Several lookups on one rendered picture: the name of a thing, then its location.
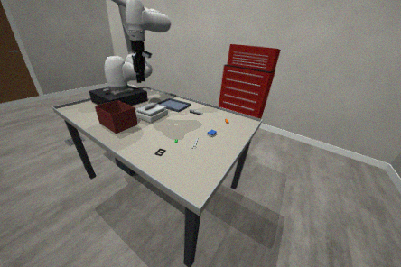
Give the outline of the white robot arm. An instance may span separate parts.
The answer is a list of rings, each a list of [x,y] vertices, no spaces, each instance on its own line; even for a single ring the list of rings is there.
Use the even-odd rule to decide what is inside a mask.
[[[108,88],[104,89],[104,92],[117,96],[134,91],[127,85],[128,81],[136,80],[132,61],[134,51],[132,51],[131,41],[145,41],[145,30],[167,32],[171,27],[171,22],[165,14],[154,9],[148,10],[141,0],[112,1],[117,3],[119,8],[129,54],[126,57],[126,62],[119,56],[107,57],[105,61]]]

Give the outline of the red open box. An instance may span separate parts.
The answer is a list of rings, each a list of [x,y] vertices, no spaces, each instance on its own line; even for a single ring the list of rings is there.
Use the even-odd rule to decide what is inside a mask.
[[[116,134],[137,125],[133,106],[116,100],[95,108],[99,123]]]

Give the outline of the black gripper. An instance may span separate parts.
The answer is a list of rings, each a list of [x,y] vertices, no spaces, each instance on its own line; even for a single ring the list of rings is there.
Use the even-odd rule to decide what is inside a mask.
[[[141,81],[145,81],[145,57],[142,56],[140,51],[145,50],[143,41],[131,41],[132,50],[134,51],[134,55],[132,55],[134,71],[136,74],[136,82],[141,83]],[[144,63],[144,64],[143,64]],[[141,73],[141,74],[140,74]]]

